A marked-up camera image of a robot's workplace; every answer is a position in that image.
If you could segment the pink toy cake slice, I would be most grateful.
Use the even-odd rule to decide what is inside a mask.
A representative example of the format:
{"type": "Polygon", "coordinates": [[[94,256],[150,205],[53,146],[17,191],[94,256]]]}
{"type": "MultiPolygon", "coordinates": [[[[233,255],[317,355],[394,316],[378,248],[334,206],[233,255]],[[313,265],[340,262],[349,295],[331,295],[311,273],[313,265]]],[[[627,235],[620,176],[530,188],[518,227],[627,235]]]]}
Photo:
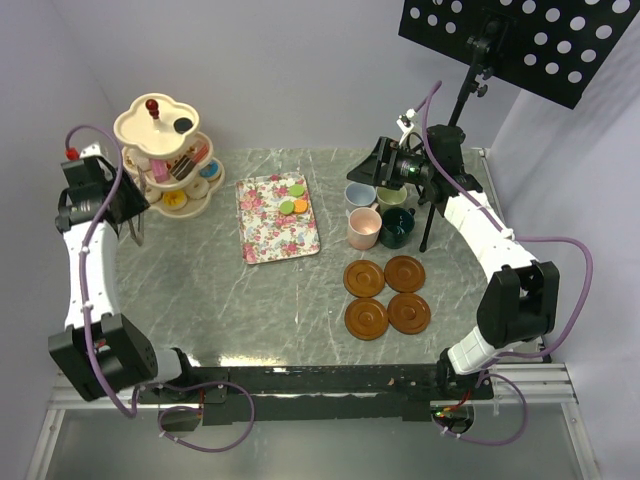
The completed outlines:
{"type": "Polygon", "coordinates": [[[199,163],[208,155],[209,145],[207,142],[199,141],[191,149],[191,159],[194,163],[199,163]]]}

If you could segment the green toy macaron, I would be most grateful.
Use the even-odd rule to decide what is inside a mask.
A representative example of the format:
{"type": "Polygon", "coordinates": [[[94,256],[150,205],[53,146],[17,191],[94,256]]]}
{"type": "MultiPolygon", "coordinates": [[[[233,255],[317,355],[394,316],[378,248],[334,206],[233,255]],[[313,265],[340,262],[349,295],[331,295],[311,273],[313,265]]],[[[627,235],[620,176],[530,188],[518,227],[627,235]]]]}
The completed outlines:
{"type": "Polygon", "coordinates": [[[302,184],[293,184],[289,187],[288,193],[292,197],[300,198],[305,193],[305,187],[302,184]]]}
{"type": "Polygon", "coordinates": [[[295,203],[291,200],[283,201],[279,205],[279,212],[282,215],[291,215],[294,213],[294,211],[295,211],[295,203]]]}

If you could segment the blue frosted toy donut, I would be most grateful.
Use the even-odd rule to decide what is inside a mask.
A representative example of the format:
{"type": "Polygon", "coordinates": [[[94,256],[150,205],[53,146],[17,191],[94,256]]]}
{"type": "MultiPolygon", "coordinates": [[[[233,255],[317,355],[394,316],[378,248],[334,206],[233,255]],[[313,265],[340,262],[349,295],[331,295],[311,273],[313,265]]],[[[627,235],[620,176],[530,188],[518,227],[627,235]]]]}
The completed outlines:
{"type": "Polygon", "coordinates": [[[205,167],[199,171],[199,175],[208,182],[214,182],[222,174],[221,164],[216,160],[211,160],[205,167]]]}

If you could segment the chocolate layer toy cake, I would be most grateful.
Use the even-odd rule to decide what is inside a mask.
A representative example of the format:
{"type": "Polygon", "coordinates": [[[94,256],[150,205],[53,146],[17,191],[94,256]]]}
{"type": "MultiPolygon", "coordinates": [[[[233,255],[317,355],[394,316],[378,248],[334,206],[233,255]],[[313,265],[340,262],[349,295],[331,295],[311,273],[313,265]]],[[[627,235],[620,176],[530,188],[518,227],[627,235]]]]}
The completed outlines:
{"type": "Polygon", "coordinates": [[[196,163],[191,157],[183,155],[169,169],[169,173],[175,180],[181,181],[193,171],[195,166],[196,163]]]}

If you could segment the pink toy popsicle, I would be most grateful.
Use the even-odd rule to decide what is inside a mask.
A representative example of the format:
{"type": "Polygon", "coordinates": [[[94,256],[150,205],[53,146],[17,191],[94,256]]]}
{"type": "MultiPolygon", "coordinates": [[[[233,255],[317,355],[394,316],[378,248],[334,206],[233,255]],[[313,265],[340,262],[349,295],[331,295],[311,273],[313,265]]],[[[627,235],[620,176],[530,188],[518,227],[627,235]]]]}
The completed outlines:
{"type": "Polygon", "coordinates": [[[169,169],[164,160],[150,159],[149,163],[156,183],[164,183],[169,180],[169,169]]]}

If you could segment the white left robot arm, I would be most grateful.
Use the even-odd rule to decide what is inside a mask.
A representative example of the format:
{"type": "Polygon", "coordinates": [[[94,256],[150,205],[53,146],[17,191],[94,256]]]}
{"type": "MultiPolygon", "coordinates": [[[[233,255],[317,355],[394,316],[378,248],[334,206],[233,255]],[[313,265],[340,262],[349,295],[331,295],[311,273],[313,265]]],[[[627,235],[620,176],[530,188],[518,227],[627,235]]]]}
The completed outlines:
{"type": "Polygon", "coordinates": [[[99,143],[70,150],[68,183],[55,226],[64,240],[70,298],[62,332],[48,339],[51,358],[86,401],[137,386],[161,384],[176,402],[193,397],[197,377],[184,352],[160,350],[122,313],[117,293],[119,228],[142,214],[146,200],[99,143]]]}

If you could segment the pink sprinkled toy donut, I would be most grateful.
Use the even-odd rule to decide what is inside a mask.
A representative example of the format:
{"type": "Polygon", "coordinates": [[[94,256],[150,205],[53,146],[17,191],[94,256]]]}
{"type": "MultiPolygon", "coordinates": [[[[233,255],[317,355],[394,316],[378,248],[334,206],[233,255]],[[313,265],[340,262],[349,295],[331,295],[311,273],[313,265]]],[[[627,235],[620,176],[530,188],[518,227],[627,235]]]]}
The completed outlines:
{"type": "Polygon", "coordinates": [[[197,178],[185,188],[185,192],[190,199],[199,200],[207,195],[209,188],[210,184],[207,180],[197,178]]]}

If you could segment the white toy donut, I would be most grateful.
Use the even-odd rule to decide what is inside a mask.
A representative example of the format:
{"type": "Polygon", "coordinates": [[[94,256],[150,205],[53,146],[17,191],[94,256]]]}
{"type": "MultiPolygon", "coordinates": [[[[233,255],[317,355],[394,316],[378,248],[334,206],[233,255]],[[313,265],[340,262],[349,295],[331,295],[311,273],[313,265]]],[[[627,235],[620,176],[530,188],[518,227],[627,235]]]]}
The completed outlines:
{"type": "Polygon", "coordinates": [[[144,195],[150,204],[156,203],[162,198],[162,192],[152,187],[146,187],[144,195]]]}

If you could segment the black toy cookie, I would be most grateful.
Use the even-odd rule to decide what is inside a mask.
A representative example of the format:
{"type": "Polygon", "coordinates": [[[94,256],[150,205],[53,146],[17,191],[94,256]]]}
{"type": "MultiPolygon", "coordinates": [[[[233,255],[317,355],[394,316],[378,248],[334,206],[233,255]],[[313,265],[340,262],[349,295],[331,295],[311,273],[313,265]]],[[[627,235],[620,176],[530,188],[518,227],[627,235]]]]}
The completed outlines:
{"type": "Polygon", "coordinates": [[[177,118],[173,123],[173,128],[178,134],[185,134],[193,128],[193,121],[188,117],[177,118]]]}

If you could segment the light blue mug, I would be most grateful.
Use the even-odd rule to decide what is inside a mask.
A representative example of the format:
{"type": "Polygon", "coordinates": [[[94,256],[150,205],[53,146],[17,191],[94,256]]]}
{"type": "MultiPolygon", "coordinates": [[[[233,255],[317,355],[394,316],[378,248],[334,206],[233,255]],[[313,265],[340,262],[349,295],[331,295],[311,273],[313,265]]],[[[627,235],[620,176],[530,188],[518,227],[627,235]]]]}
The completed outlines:
{"type": "Polygon", "coordinates": [[[349,216],[357,208],[368,208],[377,199],[376,188],[370,185],[351,182],[344,190],[345,214],[349,216]]]}

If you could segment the metal serving tongs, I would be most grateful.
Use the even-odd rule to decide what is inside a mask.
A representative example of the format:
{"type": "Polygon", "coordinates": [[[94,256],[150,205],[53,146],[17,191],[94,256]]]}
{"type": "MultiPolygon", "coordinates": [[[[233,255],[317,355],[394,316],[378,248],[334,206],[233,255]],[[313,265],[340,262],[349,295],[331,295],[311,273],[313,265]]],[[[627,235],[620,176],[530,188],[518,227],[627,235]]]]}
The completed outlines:
{"type": "Polygon", "coordinates": [[[137,225],[134,225],[132,220],[129,220],[129,232],[133,241],[141,247],[144,244],[144,212],[149,208],[149,202],[146,199],[146,176],[144,171],[137,167],[138,176],[133,181],[136,187],[135,204],[137,210],[137,225]]]}

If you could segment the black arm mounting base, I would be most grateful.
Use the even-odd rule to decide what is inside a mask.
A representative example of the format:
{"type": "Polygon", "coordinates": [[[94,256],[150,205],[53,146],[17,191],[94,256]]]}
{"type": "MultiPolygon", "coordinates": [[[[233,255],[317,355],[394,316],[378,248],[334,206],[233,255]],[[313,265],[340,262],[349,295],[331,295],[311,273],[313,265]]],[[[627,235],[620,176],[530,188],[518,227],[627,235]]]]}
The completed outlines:
{"type": "Polygon", "coordinates": [[[248,391],[257,421],[400,418],[428,422],[437,404],[494,397],[491,382],[476,374],[457,376],[439,364],[334,366],[194,367],[188,385],[195,390],[151,387],[143,405],[201,407],[205,426],[250,418],[248,391]]]}

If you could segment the orange toy macaron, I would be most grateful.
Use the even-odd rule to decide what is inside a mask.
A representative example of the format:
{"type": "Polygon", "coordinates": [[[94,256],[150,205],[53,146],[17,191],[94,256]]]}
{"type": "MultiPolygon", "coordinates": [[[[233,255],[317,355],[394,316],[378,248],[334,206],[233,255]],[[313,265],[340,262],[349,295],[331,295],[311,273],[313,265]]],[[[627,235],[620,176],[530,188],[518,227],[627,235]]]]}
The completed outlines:
{"type": "Polygon", "coordinates": [[[308,210],[308,202],[304,199],[297,199],[294,201],[294,213],[303,214],[308,210]]]}

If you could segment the pink mug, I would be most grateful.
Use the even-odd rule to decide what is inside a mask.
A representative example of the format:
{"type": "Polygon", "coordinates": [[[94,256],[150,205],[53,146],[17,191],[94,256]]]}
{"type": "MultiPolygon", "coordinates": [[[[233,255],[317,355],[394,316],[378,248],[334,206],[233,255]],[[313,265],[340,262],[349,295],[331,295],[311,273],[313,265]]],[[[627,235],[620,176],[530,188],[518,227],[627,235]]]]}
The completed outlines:
{"type": "Polygon", "coordinates": [[[347,241],[357,250],[372,248],[382,227],[378,204],[354,209],[348,217],[347,241]]]}

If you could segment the yellow toy tart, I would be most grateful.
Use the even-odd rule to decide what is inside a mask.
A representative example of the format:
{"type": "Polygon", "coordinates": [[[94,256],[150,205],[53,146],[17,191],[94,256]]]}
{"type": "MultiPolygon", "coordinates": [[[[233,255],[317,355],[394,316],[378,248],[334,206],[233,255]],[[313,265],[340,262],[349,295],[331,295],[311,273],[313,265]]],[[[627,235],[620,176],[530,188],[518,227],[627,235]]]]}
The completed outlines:
{"type": "Polygon", "coordinates": [[[162,202],[164,207],[169,211],[177,211],[182,209],[188,201],[188,197],[183,190],[175,190],[164,192],[162,202]]]}

